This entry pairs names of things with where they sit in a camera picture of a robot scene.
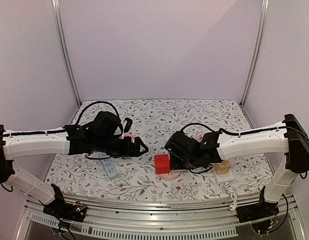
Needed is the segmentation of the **pink plug adapter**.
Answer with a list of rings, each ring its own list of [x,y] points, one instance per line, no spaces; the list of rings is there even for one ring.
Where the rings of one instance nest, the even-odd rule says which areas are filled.
[[[131,133],[125,133],[124,137],[130,137],[132,141],[134,141],[134,139],[135,139],[135,136]]]

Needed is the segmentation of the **round pink socket base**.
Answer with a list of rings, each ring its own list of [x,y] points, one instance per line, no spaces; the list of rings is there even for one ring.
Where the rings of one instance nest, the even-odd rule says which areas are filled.
[[[164,173],[164,174],[160,174],[159,177],[165,181],[173,181],[176,180],[177,178],[179,178],[181,176],[181,174],[183,173],[183,171],[171,171],[169,173]]]

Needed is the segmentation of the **red cube adapter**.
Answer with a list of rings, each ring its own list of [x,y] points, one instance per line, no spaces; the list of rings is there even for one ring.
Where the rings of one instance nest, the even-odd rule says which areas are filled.
[[[157,175],[168,174],[171,171],[170,159],[168,154],[154,156],[155,173]]]

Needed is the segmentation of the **grey blue power strip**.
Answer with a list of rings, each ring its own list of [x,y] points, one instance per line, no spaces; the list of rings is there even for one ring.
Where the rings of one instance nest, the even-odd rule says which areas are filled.
[[[115,164],[113,163],[110,156],[105,155],[103,153],[98,153],[98,157],[101,159],[101,164],[110,180],[117,179],[119,177],[119,173]]]

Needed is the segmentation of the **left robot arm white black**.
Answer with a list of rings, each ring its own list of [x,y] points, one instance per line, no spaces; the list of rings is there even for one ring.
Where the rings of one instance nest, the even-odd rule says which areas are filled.
[[[48,184],[14,160],[22,157],[65,154],[90,155],[104,153],[110,158],[129,158],[145,155],[149,149],[140,137],[128,136],[130,118],[121,120],[118,111],[99,111],[94,119],[83,125],[74,124],[38,131],[6,130],[0,124],[0,184],[10,185],[39,200],[58,217],[69,213],[63,193],[54,184]]]

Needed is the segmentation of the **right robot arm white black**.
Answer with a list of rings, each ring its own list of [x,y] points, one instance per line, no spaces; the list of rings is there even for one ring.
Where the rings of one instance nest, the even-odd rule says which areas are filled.
[[[293,114],[275,124],[248,131],[229,132],[223,128],[203,135],[201,141],[176,131],[164,146],[184,169],[207,168],[236,157],[282,153],[283,159],[270,182],[264,187],[262,200],[253,206],[253,214],[264,218],[297,176],[309,171],[309,138]]]

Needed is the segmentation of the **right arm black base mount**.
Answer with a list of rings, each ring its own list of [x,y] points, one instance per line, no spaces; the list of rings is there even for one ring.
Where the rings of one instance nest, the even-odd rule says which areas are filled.
[[[236,216],[240,223],[268,218],[278,213],[278,202],[258,202],[236,208]]]

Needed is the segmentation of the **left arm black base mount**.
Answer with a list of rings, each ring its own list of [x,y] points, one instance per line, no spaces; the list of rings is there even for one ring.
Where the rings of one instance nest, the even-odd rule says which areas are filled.
[[[49,204],[45,204],[43,213],[53,216],[56,219],[66,219],[83,223],[86,217],[88,206],[79,201],[73,203],[67,203],[63,200],[59,201],[55,199]]]

